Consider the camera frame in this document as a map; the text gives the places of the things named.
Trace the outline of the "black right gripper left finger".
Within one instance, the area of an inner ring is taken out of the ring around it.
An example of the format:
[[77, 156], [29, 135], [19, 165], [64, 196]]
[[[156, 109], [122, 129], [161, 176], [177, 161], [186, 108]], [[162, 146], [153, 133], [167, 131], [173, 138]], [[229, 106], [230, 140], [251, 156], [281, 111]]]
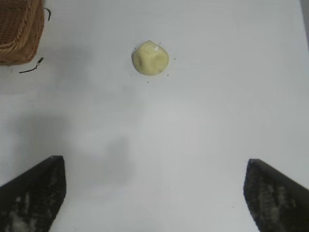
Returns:
[[0, 188], [2, 232], [47, 232], [66, 197], [63, 156], [51, 156]]

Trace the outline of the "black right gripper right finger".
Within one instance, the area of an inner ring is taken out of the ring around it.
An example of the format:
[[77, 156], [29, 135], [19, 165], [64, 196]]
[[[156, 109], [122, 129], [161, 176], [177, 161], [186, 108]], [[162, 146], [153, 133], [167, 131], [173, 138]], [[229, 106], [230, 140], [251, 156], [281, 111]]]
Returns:
[[248, 160], [243, 195], [259, 231], [309, 230], [309, 190], [264, 161]]

